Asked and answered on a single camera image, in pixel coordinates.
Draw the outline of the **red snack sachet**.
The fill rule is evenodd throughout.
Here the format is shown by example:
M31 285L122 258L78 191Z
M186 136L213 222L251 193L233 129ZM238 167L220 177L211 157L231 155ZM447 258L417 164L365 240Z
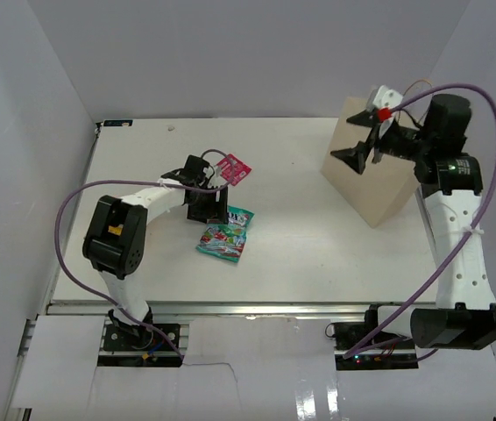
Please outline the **red snack sachet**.
M217 173L232 186L237 186L252 172L251 167L231 153L222 158L216 166Z

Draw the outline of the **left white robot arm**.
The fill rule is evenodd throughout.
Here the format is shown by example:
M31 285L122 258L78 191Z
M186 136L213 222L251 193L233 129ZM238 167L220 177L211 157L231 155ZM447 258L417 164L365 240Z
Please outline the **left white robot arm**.
M109 318L132 349L152 342L152 312L134 273L144 259L146 228L175 207L188 207L187 219L227 223L228 189L212 184L210 164L190 155L182 168L167 172L157 187L122 197L103 196L96 204L82 252L116 301Z

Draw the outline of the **green Fox's candy packet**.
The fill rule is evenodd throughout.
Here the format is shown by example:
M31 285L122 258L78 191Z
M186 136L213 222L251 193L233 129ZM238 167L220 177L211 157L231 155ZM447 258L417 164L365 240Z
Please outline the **green Fox's candy packet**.
M247 240L247 230L254 213L229 206L228 223L210 222L200 238L196 250L222 260L238 263Z

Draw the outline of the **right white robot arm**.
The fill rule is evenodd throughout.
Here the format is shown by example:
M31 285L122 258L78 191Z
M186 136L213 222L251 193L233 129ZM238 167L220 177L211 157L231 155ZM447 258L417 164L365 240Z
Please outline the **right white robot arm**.
M347 123L369 128L364 141L331 152L361 175L367 161L384 155L411 161L435 242L437 286L432 308L415 306L416 291L400 306L373 305L365 313L363 338L347 354L369 346L384 349L395 335L419 348L480 350L496 341L496 298L485 270L481 218L495 188L484 187L478 160L464 151L471 104L452 94L432 96L423 123L400 125L393 112L398 92L381 87Z

